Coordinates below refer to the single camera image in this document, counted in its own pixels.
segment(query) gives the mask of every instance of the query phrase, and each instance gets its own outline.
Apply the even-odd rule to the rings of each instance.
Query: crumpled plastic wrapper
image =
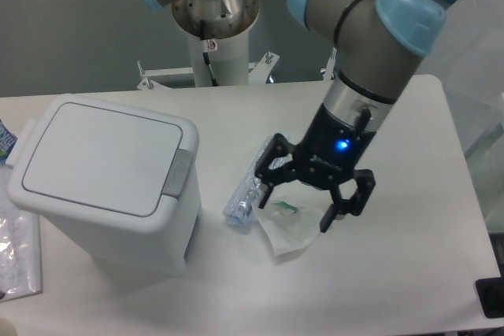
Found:
[[[304,249],[321,233],[322,209],[292,204],[288,197],[270,199],[263,209],[258,201],[253,206],[275,256]]]

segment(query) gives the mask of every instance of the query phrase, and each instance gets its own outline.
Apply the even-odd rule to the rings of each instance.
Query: silver cylinder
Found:
[[[178,0],[172,13],[187,33],[200,39],[228,39],[256,21],[259,0]]]
[[[393,104],[384,104],[367,98],[348,87],[340,78],[336,78],[325,95],[324,106],[336,119],[349,126],[355,126],[362,109],[368,108],[371,111],[371,120],[365,130],[377,131]]]

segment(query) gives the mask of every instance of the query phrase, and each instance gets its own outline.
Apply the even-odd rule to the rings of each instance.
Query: blue led light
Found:
[[[344,151],[350,147],[350,141],[348,139],[336,142],[336,149],[338,151]]]

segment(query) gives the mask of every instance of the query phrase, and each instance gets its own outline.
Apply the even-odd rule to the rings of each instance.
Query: white table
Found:
[[[359,217],[334,222],[304,252],[279,259],[259,225],[240,234],[221,215],[267,135],[297,142],[328,84],[92,94],[186,116],[198,126],[202,215],[182,277],[97,263],[43,221],[44,293],[0,304],[20,336],[377,335],[500,327],[474,282],[498,275],[442,87],[414,77],[361,160],[376,176]],[[53,96],[0,99],[20,133]],[[325,209],[327,192],[285,184]]]

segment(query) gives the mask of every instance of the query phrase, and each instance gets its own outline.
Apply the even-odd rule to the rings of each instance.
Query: plastic bag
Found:
[[[321,233],[321,209],[293,205],[286,197],[270,200],[263,209],[258,208],[257,201],[253,205],[275,256],[306,248]]]
[[[10,202],[9,177],[0,166],[0,303],[42,291],[39,216]]]

